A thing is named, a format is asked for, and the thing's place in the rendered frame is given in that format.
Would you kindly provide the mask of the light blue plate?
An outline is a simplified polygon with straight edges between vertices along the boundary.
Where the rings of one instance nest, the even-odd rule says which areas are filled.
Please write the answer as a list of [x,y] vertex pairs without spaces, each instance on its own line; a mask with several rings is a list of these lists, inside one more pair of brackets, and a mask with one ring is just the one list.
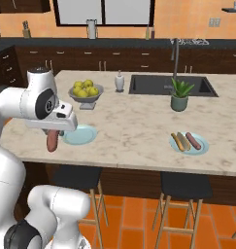
[[[201,135],[196,134],[196,133],[191,133],[191,135],[198,142],[198,144],[201,146],[201,148],[199,150],[196,150],[193,146],[190,146],[190,150],[184,151],[184,154],[191,155],[191,156],[200,156],[200,155],[207,153],[209,150],[209,143],[207,142],[207,140],[204,137],[202,137]],[[173,139],[173,137],[170,137],[169,143],[170,143],[171,147],[176,152],[178,152],[178,153],[182,152],[179,149],[179,147],[178,147],[177,143],[175,142],[175,140]]]
[[97,136],[97,129],[91,125],[79,124],[74,131],[65,131],[63,141],[69,145],[84,145]]

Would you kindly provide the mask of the dark wood drawer cupboards run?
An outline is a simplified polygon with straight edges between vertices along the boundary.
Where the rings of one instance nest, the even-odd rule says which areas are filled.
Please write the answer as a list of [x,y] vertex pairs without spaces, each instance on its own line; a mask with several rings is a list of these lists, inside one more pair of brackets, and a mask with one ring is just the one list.
[[0,86],[23,88],[24,82],[19,69],[14,47],[0,51]]

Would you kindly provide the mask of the dark wood lower cupboards run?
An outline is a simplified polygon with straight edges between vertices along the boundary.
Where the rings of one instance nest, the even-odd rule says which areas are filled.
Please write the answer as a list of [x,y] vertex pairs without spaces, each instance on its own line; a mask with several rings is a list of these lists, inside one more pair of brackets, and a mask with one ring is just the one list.
[[[16,46],[23,76],[32,67],[61,70],[172,73],[176,59],[166,48],[74,48]],[[180,49],[179,73],[236,74],[236,50]]]

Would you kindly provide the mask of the white jug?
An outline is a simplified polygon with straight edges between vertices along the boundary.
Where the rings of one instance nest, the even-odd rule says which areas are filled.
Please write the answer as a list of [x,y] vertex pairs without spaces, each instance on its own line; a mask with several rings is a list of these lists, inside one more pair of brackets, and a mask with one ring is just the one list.
[[97,20],[96,19],[88,19],[86,21],[86,33],[88,39],[96,39],[97,32]]

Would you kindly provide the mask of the white soap dispenser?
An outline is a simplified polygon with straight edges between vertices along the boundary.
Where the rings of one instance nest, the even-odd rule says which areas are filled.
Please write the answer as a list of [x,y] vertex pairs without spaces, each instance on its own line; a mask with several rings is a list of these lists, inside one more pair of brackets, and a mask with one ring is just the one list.
[[115,85],[116,85],[116,91],[122,92],[124,88],[124,77],[121,75],[121,72],[118,72],[118,74],[115,76]]

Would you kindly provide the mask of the dark wood island base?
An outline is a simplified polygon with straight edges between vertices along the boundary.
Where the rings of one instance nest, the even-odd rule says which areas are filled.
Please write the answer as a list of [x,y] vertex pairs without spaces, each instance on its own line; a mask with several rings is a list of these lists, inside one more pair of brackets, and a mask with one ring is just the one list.
[[[72,165],[30,162],[24,163],[26,178],[19,195],[15,218],[21,220],[28,212],[27,196],[37,185],[55,185],[57,178],[63,176],[63,186],[73,181],[74,175],[66,174]],[[210,175],[213,197],[205,198],[205,203],[236,206],[236,177]],[[104,167],[100,177],[105,195],[158,198],[160,192],[160,173],[151,170],[122,169]]]

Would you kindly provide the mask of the grey footed fruit bowl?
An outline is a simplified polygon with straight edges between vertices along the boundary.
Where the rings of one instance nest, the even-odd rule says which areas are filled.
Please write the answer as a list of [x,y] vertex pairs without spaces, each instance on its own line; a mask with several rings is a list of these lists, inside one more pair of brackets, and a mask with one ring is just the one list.
[[98,88],[99,93],[94,96],[88,96],[88,97],[77,97],[73,93],[73,89],[68,90],[68,94],[71,98],[73,98],[75,101],[79,102],[81,104],[80,109],[81,110],[93,110],[95,108],[95,103],[100,97],[100,95],[104,92],[104,88],[101,85],[95,85],[96,88]]

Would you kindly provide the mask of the brown sausage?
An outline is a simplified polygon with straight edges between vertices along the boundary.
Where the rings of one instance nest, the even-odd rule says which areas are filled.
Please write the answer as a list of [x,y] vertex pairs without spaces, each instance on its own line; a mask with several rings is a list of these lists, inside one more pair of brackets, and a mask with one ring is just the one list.
[[47,135],[47,149],[49,152],[54,152],[58,144],[58,130],[50,130]]
[[191,135],[190,132],[187,132],[185,134],[186,139],[189,141],[189,143],[196,149],[196,150],[200,150],[201,149],[201,145],[195,140],[195,138]]

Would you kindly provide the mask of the black stool with wooden legs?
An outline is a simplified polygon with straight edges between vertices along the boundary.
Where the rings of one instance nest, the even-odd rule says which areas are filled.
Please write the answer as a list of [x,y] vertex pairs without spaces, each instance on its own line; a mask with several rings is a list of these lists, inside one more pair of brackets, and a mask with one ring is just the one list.
[[94,219],[81,219],[81,223],[92,224],[96,226],[100,249],[104,249],[102,233],[100,229],[100,208],[103,209],[106,226],[109,226],[109,221],[100,181],[101,173],[101,167],[61,165],[54,173],[52,181],[54,184],[60,187],[68,187],[77,190],[89,190]]
[[[189,249],[194,249],[203,200],[213,196],[209,177],[204,174],[161,171],[160,185],[161,194],[152,223],[155,228],[157,219],[160,219],[154,249],[158,249],[164,231],[190,234]],[[164,226],[170,206],[186,209],[185,225],[182,228]]]

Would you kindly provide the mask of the tan hot dog bun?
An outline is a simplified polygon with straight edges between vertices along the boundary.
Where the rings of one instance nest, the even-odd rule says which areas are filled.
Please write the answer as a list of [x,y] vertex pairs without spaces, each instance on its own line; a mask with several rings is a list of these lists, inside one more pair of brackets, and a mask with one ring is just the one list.
[[180,132],[172,133],[171,136],[174,139],[174,141],[176,142],[176,144],[181,152],[190,150],[190,144],[189,144],[188,140]]

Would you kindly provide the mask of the dark wood wall cupboard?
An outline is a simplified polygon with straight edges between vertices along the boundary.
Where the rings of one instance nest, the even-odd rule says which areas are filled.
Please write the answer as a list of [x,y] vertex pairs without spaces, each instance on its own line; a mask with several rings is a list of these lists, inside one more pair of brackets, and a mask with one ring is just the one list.
[[0,14],[46,13],[50,10],[50,0],[0,0]]

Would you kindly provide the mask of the dark sink basin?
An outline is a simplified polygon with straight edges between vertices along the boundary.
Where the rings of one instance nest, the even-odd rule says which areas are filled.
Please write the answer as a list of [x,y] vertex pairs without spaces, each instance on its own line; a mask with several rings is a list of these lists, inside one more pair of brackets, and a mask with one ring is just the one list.
[[[178,76],[179,81],[184,81],[194,88],[190,96],[218,97],[218,94],[206,77],[199,76]],[[132,75],[129,87],[129,94],[145,95],[170,95],[173,92],[171,76],[165,75]]]

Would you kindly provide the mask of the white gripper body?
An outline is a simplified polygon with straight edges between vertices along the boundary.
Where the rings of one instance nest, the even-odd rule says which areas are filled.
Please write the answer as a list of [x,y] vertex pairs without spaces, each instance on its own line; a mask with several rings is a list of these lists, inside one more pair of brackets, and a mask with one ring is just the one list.
[[75,113],[71,112],[69,116],[51,113],[43,120],[26,120],[25,124],[32,128],[72,131],[76,129],[78,122]]

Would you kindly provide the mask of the knife block with knives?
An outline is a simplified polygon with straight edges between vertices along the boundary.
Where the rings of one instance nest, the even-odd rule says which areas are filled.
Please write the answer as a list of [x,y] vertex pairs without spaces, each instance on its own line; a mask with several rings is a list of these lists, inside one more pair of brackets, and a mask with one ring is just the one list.
[[29,26],[28,26],[28,21],[25,20],[22,23],[22,26],[23,26],[23,29],[22,29],[23,37],[24,38],[30,38],[31,37],[31,32],[30,32],[30,29],[29,29]]

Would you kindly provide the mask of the green plant in grey pot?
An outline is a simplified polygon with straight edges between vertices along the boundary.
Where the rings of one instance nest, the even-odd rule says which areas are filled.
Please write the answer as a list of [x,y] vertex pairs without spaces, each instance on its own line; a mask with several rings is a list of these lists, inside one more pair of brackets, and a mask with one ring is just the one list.
[[172,84],[171,108],[176,112],[182,112],[187,107],[188,96],[194,85],[177,79],[172,79]]

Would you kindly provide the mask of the grey sink tap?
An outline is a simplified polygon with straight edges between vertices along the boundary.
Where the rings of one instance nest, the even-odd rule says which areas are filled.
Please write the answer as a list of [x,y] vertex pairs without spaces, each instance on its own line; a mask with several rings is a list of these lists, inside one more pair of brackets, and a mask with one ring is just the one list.
[[173,72],[173,79],[174,80],[177,79],[179,54],[180,54],[179,39],[175,38],[174,42],[173,42],[173,49],[172,49],[172,54],[171,54],[171,60],[174,62],[174,72]]

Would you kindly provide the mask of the black framed window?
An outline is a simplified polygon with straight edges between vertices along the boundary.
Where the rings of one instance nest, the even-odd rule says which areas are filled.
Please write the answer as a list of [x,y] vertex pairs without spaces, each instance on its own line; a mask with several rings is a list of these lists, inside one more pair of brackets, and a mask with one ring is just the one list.
[[155,0],[52,0],[57,26],[153,26]]

